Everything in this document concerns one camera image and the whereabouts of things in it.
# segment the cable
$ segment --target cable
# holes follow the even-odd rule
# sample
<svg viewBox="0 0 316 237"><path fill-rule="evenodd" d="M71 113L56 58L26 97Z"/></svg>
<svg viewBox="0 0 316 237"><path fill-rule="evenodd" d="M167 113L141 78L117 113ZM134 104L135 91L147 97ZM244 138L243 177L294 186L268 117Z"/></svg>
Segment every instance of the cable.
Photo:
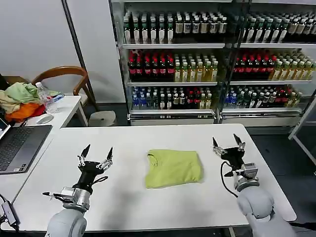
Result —
<svg viewBox="0 0 316 237"><path fill-rule="evenodd" d="M224 188L225 188L229 193L231 193L232 195L234 195L235 197L238 197L237 194L235 194L234 192L230 191L230 190L227 188L227 186L226 186L226 184L225 184L225 182L224 182L224 177L223 177L223 166L224 166L224 164L230 166L226 161L224 161L224 162L221 164L221 179L222 179L222 183L223 183L223 185L224 185Z"/></svg>

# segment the clothes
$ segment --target clothes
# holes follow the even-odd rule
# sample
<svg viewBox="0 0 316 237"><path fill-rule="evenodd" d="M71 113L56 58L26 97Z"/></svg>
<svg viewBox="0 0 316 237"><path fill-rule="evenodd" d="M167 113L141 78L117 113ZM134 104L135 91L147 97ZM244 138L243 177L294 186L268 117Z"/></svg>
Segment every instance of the clothes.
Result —
<svg viewBox="0 0 316 237"><path fill-rule="evenodd" d="M35 103L27 103L27 104L21 104L21 107L19 110L11 113L11 114L5 114L5 120L8 122L16 121L16 122L23 122L24 119L30 117L34 112L40 107L39 104Z"/></svg>
<svg viewBox="0 0 316 237"><path fill-rule="evenodd" d="M150 170L145 177L146 188L162 188L199 182L203 171L195 151L150 150Z"/></svg>
<svg viewBox="0 0 316 237"><path fill-rule="evenodd" d="M5 95L3 90L0 90L0 107L5 110L6 114L11 114L20 109L20 102Z"/></svg>
<svg viewBox="0 0 316 237"><path fill-rule="evenodd" d="M49 92L51 96L59 94L59 92L56 91ZM31 83L16 82L7 90L5 90L5 95L23 104L30 102L41 104L41 101L38 97L38 89Z"/></svg>

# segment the orange cloth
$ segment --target orange cloth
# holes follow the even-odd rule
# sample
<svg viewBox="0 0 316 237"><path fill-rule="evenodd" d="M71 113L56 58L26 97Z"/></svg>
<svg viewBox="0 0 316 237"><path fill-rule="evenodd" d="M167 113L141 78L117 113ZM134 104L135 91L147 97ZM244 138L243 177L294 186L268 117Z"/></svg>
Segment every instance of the orange cloth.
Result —
<svg viewBox="0 0 316 237"><path fill-rule="evenodd" d="M12 120L16 122L23 122L24 119L31 116L38 107L40 107L40 105L35 103L21 104L19 110L14 111L11 114L5 114L5 120L8 122L11 122Z"/></svg>

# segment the white wall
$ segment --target white wall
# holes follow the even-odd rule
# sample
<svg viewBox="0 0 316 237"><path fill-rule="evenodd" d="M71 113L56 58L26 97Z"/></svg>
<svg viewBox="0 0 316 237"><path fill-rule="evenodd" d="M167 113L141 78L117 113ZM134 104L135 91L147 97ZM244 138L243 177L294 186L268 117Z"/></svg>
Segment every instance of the white wall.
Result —
<svg viewBox="0 0 316 237"><path fill-rule="evenodd" d="M68 6L97 101L125 103L109 2L68 0Z"/></svg>
<svg viewBox="0 0 316 237"><path fill-rule="evenodd" d="M69 5L97 102L124 103L108 2ZM53 67L80 66L61 0L1 0L0 22L2 75L33 80ZM45 85L71 92L78 80L63 76Z"/></svg>

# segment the table leg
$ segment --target table leg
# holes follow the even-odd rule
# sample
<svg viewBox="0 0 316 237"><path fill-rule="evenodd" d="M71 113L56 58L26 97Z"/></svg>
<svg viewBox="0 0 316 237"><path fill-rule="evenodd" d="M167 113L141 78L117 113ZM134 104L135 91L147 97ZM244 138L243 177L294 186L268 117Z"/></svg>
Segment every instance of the table leg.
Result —
<svg viewBox="0 0 316 237"><path fill-rule="evenodd" d="M78 107L78 109L77 109L77 115L78 115L79 120L80 120L80 122L82 123L82 125L83 125L84 127L88 127L88 121L87 121L87 118L86 118L85 115L84 115L81 102L80 102L79 107Z"/></svg>

